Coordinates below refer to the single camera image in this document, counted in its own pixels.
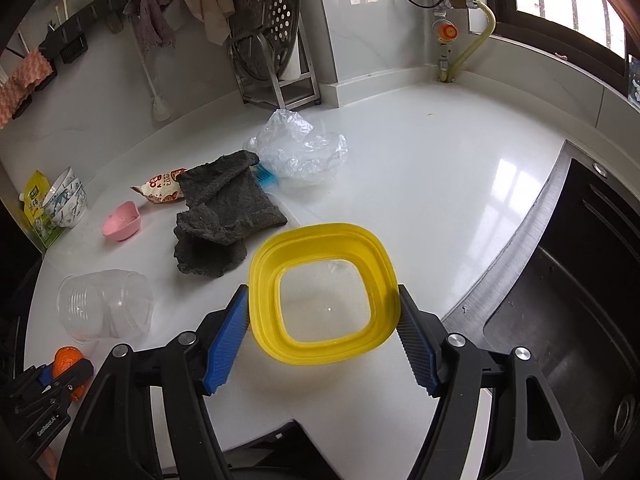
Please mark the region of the orange peel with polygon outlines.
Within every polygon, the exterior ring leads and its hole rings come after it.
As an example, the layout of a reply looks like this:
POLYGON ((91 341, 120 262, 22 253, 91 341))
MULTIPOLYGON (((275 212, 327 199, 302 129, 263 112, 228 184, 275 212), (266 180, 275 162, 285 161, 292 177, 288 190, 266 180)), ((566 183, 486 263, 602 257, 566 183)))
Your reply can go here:
MULTIPOLYGON (((59 348, 55 353, 53 360, 52 377, 58 378, 58 376, 61 376, 64 372, 66 372, 66 370, 71 368, 74 364, 82 360, 84 357, 85 356, 82 354, 82 352, 76 347, 67 346, 59 348)), ((70 398, 74 402, 79 402, 84 396, 86 388, 86 385, 82 385, 76 388, 70 395, 70 398)))

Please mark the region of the yellow plastic lid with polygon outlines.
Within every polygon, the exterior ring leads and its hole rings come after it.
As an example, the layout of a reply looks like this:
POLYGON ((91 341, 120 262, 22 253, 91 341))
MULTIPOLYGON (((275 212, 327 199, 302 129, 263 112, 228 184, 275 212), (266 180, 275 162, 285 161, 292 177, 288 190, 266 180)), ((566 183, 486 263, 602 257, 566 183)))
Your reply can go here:
POLYGON ((248 306, 259 347, 299 366, 378 348, 400 317, 390 257, 375 235, 349 223, 301 226, 266 240, 250 263, 248 306))

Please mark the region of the clear plastic jar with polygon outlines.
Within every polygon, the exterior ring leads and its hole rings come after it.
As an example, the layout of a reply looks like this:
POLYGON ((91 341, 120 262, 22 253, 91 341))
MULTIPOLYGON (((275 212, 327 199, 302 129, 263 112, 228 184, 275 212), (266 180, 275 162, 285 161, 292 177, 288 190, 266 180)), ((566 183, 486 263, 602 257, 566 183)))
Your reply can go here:
POLYGON ((144 275, 113 269, 68 276, 58 289, 56 307, 73 340, 130 341, 149 333, 154 298, 144 275))

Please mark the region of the dark grey cloth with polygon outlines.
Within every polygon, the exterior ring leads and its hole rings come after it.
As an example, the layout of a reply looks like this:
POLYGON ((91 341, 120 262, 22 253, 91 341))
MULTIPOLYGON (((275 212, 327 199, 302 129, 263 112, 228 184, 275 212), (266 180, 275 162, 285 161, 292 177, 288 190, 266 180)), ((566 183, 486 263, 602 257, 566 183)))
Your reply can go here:
POLYGON ((254 177, 258 162, 241 150, 178 175, 186 199, 174 229, 180 272, 220 278, 246 258, 247 238, 288 223, 254 177))

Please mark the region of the pink plastic dish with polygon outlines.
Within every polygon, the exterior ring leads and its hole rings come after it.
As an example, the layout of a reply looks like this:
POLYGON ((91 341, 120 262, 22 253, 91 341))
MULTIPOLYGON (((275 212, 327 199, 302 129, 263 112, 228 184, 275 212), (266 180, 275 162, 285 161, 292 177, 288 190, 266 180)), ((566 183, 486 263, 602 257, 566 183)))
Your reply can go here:
POLYGON ((114 242, 123 242, 140 230, 141 214, 132 200, 119 205, 102 226, 102 235, 114 242))

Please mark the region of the red patterned snack wrapper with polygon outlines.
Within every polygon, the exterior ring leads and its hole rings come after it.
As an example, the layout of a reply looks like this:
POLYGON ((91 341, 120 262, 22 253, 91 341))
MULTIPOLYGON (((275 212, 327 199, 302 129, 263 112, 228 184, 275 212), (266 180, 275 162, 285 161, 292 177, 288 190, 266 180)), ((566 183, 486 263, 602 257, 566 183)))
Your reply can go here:
POLYGON ((184 199, 184 195, 177 177, 184 172, 186 172, 186 168, 179 168, 164 172, 163 174, 157 174, 149 181, 138 186, 133 186, 131 189, 152 204, 178 202, 178 200, 184 199))

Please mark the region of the blue silicone basting brush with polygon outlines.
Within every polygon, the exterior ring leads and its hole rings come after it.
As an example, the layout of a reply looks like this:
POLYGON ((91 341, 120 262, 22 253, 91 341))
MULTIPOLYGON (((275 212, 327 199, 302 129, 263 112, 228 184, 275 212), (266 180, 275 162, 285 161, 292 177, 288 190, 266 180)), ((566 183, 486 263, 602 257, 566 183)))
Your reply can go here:
POLYGON ((257 183, 262 188, 269 188, 271 185, 277 184, 277 177, 266 169, 260 162, 257 165, 251 166, 252 174, 255 177, 257 183))

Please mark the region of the clear plastic bag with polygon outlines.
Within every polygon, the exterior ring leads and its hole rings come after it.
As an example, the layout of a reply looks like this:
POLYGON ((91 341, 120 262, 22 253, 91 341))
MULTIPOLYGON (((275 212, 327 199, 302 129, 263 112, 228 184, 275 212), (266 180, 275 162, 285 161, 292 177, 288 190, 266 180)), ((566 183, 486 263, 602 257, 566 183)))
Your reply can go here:
POLYGON ((331 180, 348 156, 341 133, 316 129, 294 110, 275 110, 243 148, 276 178, 300 184, 331 180))

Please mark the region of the black kitchen sink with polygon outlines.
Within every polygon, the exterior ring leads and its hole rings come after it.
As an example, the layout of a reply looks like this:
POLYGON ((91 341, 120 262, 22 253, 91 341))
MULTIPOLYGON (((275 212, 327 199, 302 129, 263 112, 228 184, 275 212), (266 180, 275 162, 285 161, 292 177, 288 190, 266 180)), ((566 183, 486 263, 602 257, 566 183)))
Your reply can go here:
POLYGON ((565 143, 506 247, 445 316, 477 347, 529 348, 589 479, 639 475, 639 201, 565 143))

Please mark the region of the yellow green snack packet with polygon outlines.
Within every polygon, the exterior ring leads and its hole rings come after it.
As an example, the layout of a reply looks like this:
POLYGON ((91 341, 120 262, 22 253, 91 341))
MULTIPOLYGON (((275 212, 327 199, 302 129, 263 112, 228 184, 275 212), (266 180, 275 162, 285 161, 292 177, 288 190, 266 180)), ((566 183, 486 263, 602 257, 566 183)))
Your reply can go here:
POLYGON ((36 170, 28 179, 22 193, 26 219, 45 248, 51 247, 64 231, 53 223, 50 214, 43 208, 43 201, 49 190, 47 177, 36 170))

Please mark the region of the white hanging brush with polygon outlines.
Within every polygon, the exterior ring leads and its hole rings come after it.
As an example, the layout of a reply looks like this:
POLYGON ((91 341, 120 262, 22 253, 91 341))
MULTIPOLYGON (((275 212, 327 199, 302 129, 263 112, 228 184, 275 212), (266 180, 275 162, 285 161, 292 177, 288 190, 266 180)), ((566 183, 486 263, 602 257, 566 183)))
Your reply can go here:
POLYGON ((153 78, 151 73, 146 66, 145 57, 142 53, 142 49, 140 46, 140 42, 137 38, 136 32, 134 31, 134 25, 130 25, 132 39, 134 40, 134 46, 136 47, 137 55, 140 60, 140 64, 146 78, 146 82, 152 93, 152 117, 156 122, 167 122, 169 118, 171 118, 171 108, 168 103, 164 100, 164 98, 158 93, 157 88, 155 87, 153 78))

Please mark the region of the gas valve with orange knob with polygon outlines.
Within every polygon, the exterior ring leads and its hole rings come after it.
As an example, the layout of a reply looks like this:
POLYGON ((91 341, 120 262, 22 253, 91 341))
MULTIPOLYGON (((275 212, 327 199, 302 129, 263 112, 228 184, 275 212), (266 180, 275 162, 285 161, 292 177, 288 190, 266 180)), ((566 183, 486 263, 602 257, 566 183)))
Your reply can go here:
MULTIPOLYGON (((468 7, 464 2, 458 4, 456 8, 467 9, 468 7)), ((451 5, 450 0, 442 0, 442 2, 433 9, 434 20, 431 31, 434 39, 439 45, 437 78, 440 82, 445 82, 447 80, 451 45, 459 37, 457 26, 447 18, 447 12, 454 9, 455 7, 451 5)))

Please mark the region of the purple hanging cloth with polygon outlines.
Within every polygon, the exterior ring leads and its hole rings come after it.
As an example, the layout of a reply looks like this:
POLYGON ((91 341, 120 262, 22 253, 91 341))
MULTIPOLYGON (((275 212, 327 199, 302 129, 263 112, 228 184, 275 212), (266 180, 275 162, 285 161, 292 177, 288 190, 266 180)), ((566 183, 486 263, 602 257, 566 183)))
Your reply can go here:
POLYGON ((134 25, 140 51, 147 55, 154 48, 173 47, 174 29, 168 24, 164 11, 175 0, 128 0, 123 14, 134 25))

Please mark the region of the pink hanging cloth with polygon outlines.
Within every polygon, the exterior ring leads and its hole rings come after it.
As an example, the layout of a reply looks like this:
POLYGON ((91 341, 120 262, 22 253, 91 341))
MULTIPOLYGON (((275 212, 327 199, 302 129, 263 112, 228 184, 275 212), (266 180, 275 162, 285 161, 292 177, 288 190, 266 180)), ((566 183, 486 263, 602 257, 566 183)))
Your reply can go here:
POLYGON ((38 50, 32 50, 15 72, 1 86, 0 128, 9 122, 20 105, 53 73, 49 61, 38 50))

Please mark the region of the window frame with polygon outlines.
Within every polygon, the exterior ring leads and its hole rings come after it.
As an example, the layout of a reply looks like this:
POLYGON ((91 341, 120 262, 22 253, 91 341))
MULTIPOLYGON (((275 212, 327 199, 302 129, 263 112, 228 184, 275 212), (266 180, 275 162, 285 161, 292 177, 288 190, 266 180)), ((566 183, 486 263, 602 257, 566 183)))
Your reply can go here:
POLYGON ((496 34, 552 54, 626 91, 639 57, 631 28, 611 0, 488 0, 496 34))

